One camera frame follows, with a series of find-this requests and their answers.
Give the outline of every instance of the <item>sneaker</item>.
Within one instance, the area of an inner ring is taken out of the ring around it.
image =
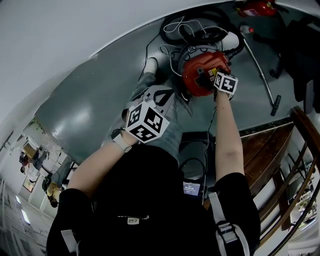
[[[144,70],[143,70],[143,73],[145,74],[146,72],[149,72],[149,73],[152,73],[152,74],[156,74],[158,70],[158,61],[156,58],[148,58],[146,60],[146,63],[145,63],[145,67],[144,67]]]

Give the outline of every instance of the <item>device screen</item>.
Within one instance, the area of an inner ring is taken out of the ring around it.
[[[198,196],[200,184],[183,182],[183,192],[187,195]]]

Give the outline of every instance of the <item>watch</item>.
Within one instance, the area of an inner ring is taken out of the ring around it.
[[[122,138],[121,135],[121,131],[123,131],[123,129],[115,129],[111,135],[111,139],[117,143],[120,148],[123,149],[123,151],[125,153],[128,153],[130,151],[130,149],[132,149],[132,146],[130,146],[125,140],[124,138]]]

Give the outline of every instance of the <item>gray floor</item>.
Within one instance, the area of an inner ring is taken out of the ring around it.
[[[226,3],[220,8],[227,12],[235,25],[246,22],[257,33],[271,38],[279,33],[279,25],[274,18],[242,18],[231,6]],[[303,15],[295,10],[282,14],[287,24]],[[37,111],[36,117],[44,129],[77,163],[100,147],[111,123],[127,102],[145,64],[146,45],[158,34],[162,21],[124,36],[77,67]],[[246,38],[266,74],[274,98],[281,95],[282,100],[276,115],[271,116],[272,108],[265,86],[244,49],[231,60],[232,74],[239,79],[237,92],[231,101],[239,130],[282,119],[288,116],[291,107],[301,106],[295,101],[293,81],[288,74],[283,73],[278,80],[269,75],[269,70],[277,65],[277,54],[269,46],[254,42],[251,35]],[[148,56],[156,57],[160,72],[168,75],[168,59],[158,51],[161,43],[162,39],[157,37],[148,48]],[[213,97],[207,96],[192,102],[193,117],[179,109],[179,122],[184,131],[206,131],[214,107]],[[210,132],[215,135],[215,122]]]

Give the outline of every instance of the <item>white cube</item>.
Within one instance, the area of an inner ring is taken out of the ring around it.
[[[222,92],[234,95],[237,89],[238,79],[230,75],[217,72],[214,80],[214,86]]]
[[[160,138],[170,122],[159,112],[143,101],[135,108],[129,109],[125,131],[142,143]]]

